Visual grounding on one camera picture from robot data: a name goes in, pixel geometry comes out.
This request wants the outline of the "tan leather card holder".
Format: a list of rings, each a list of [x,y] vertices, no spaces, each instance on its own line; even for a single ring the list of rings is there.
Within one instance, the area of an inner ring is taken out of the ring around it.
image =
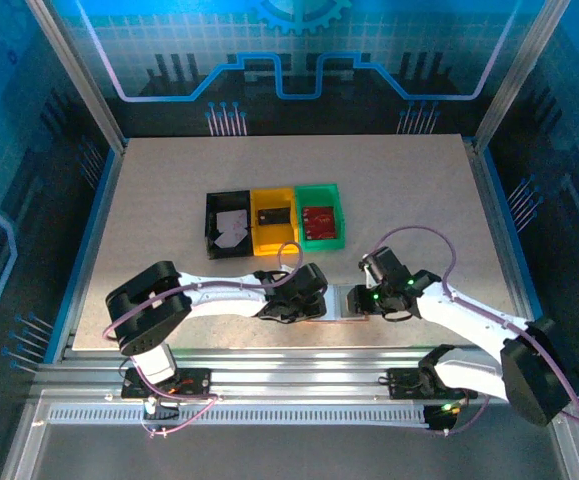
[[[329,322],[329,323],[357,323],[357,322],[367,322],[369,317],[364,315],[360,319],[342,319],[338,320],[336,318],[336,287],[338,285],[329,285],[327,291],[324,294],[326,314],[319,318],[319,321]]]

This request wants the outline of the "dark grey credit card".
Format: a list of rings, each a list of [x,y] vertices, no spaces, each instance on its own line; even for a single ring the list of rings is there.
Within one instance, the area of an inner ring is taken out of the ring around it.
[[[267,208],[257,211],[259,226],[285,225],[291,223],[291,208]]]
[[[348,296],[355,290],[354,285],[338,285],[336,287],[336,318],[342,319],[360,319],[364,317],[363,313],[355,311],[354,306],[349,306]]]

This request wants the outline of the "red credit card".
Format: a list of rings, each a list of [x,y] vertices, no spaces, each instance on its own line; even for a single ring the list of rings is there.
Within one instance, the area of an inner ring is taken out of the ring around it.
[[[332,223],[310,223],[304,226],[306,240],[329,240],[337,239],[338,234],[335,225]]]
[[[331,206],[306,206],[301,214],[306,229],[335,228],[335,214]]]

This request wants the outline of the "white credit card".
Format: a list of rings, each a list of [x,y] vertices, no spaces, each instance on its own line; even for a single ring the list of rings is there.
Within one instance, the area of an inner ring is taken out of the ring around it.
[[[220,233],[247,232],[248,219],[245,209],[223,211],[216,215],[216,226]]]
[[[246,228],[234,228],[221,232],[214,244],[220,249],[230,249],[237,247],[246,237]]]

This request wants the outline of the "yellow plastic bin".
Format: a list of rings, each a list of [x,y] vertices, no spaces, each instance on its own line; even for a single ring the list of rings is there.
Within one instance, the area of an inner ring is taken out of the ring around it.
[[[291,187],[254,189],[250,192],[251,235],[255,256],[276,255],[282,244],[298,241],[298,219],[294,190]],[[291,208],[291,223],[285,225],[259,226],[257,211],[267,208]]]

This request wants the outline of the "green plastic bin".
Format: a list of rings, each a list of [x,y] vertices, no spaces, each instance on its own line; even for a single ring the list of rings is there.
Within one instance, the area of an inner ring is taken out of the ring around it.
[[[346,243],[346,222],[338,186],[336,184],[301,185],[294,189],[299,228],[299,243],[306,252],[342,250]],[[302,208],[306,206],[331,206],[335,214],[337,239],[306,240],[302,220]]]

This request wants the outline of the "black plastic bin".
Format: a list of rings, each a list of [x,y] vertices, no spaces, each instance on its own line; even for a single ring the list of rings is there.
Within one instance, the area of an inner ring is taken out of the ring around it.
[[[214,241],[220,235],[216,226],[216,215],[219,212],[245,209],[248,213],[247,237],[235,248],[220,249]],[[216,192],[206,195],[205,208],[205,244],[207,255],[212,260],[250,257],[253,255],[251,235],[251,203],[248,190]]]

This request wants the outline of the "blue table edge strip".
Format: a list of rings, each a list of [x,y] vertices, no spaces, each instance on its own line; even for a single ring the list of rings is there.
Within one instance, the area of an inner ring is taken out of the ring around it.
[[[113,151],[110,151],[107,156],[69,281],[45,350],[44,364],[61,361],[72,330],[78,325],[122,168],[123,157],[123,154],[116,154]]]
[[[513,309],[537,319],[543,309],[491,154],[475,153],[471,165]]]

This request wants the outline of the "dark blue cutting mat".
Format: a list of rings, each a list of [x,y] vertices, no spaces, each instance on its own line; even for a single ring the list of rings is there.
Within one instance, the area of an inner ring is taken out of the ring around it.
[[[520,0],[527,30],[544,0]],[[531,178],[542,200],[518,226],[543,312],[579,359],[579,0],[571,0],[488,145],[506,188]]]

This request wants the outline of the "blue gear print panel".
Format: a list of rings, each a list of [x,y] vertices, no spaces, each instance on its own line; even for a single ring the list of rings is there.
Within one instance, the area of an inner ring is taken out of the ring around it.
[[[45,0],[129,137],[472,134],[545,0]]]

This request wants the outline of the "blue circuit print panel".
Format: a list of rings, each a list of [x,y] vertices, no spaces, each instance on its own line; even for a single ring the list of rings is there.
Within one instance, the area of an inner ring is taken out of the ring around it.
[[[54,350],[109,152],[26,0],[0,0],[0,392]]]

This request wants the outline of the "aluminium frame rail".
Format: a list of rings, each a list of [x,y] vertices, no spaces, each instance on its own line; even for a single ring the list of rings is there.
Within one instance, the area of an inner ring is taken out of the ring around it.
[[[227,402],[371,403],[388,393],[378,379],[390,368],[414,369],[427,348],[186,349],[182,368],[211,370],[211,390]],[[68,352],[39,367],[36,390],[118,396],[121,358],[110,351]]]

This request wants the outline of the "aluminium frame post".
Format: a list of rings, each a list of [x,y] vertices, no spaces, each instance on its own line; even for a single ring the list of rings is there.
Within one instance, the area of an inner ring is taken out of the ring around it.
[[[64,22],[48,0],[24,0],[87,110],[115,154],[123,156],[127,142],[93,75],[71,40]]]
[[[544,0],[520,48],[493,97],[472,141],[473,151],[482,155],[498,130],[571,0]]]

